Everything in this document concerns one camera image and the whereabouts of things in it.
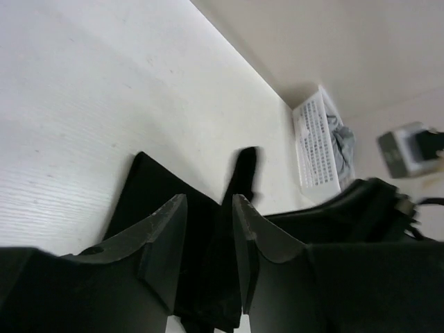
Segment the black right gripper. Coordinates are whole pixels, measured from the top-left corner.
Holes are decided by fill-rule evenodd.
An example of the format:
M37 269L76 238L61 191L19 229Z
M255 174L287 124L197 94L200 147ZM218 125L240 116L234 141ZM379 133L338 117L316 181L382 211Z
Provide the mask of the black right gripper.
M408 195L379 178L352 181L337 196L312 208L266 216L305 244L422 241Z

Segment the black tank top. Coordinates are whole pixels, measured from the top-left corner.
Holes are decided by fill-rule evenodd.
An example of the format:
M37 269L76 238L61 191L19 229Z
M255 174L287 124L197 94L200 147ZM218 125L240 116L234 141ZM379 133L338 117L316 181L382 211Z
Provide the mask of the black tank top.
M105 237L154 213L176 194L187 197L187 227L174 315L186 332L233 332L240 326L241 294L233 236L232 197L252 201L257 146L239 149L223 200L218 203L141 151L121 191Z

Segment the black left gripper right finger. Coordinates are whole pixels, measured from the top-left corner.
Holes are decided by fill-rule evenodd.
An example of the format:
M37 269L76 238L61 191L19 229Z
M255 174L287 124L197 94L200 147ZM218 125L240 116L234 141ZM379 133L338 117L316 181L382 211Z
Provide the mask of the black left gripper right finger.
M308 245L232 202L252 332L442 332L443 244Z

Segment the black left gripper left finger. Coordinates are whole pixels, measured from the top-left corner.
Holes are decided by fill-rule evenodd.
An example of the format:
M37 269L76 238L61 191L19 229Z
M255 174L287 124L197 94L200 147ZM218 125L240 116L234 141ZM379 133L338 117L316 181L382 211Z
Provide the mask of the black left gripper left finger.
M78 255L1 249L2 332L164 332L187 224L179 194Z

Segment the white plastic laundry basket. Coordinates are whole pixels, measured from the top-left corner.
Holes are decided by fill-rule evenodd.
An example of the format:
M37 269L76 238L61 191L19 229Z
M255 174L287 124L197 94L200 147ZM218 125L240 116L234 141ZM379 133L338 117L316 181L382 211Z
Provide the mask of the white plastic laundry basket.
M292 111L301 194L317 205L341 192L328 116L342 119L322 85Z

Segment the grey tank top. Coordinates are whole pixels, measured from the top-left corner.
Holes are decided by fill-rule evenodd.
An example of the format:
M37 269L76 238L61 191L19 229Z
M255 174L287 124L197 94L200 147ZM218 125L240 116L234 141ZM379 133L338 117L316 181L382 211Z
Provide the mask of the grey tank top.
M343 125L339 118L327 114L327 124L332 141L336 172L341 188L345 188L354 178L353 158L356 138L352 130Z

